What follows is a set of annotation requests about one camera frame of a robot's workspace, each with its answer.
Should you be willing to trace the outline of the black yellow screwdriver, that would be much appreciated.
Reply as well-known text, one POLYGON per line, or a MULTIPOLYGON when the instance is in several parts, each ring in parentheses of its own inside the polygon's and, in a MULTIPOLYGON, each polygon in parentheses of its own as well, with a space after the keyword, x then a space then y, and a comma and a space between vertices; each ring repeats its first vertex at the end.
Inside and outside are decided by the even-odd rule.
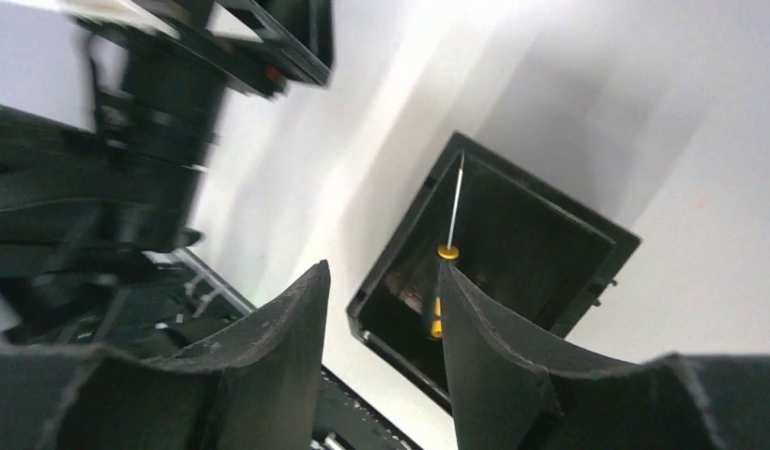
MULTIPOLYGON (((460 154, 460 165, 457 174, 457 181, 453 196, 451 213, 449 218, 448 233, 445 242, 437 248, 437 268, 443 263, 455 263, 460 257, 460 251, 453 245, 454 233, 456 228, 457 216, 459 211, 461 185, 464 175, 465 152, 460 154)), ((440 295, 440 279, 437 277, 432 287, 431 303, 427 309, 427 323, 429 327, 429 336, 432 339, 440 339, 443 336, 442 326, 442 307, 440 295)))

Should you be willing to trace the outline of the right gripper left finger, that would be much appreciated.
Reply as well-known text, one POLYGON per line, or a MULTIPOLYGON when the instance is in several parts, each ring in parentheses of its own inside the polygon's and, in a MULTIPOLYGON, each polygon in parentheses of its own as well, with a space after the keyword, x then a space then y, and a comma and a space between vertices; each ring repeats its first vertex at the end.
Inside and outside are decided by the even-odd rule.
POLYGON ((103 345, 0 346, 0 449, 304 449, 330 269, 168 357, 103 345))

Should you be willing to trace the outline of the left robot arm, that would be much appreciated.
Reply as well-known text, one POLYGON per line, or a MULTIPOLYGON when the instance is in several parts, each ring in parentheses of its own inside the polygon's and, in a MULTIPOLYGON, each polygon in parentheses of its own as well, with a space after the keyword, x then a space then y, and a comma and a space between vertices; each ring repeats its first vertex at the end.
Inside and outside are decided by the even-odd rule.
POLYGON ((64 1, 84 31, 94 127, 0 104, 0 296, 6 340, 51 339, 96 312, 100 336, 130 293, 171 282, 148 259, 197 243, 188 226, 226 92, 324 86, 329 1, 224 1, 249 29, 209 28, 212 1, 64 1))

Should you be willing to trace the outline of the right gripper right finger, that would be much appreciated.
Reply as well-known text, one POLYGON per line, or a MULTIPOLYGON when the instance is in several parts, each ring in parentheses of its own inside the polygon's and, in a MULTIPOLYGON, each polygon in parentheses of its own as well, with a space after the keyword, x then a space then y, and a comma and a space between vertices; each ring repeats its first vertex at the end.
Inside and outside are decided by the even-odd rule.
POLYGON ((461 449, 770 449, 770 354, 642 364, 524 319, 441 269, 445 372, 461 449))

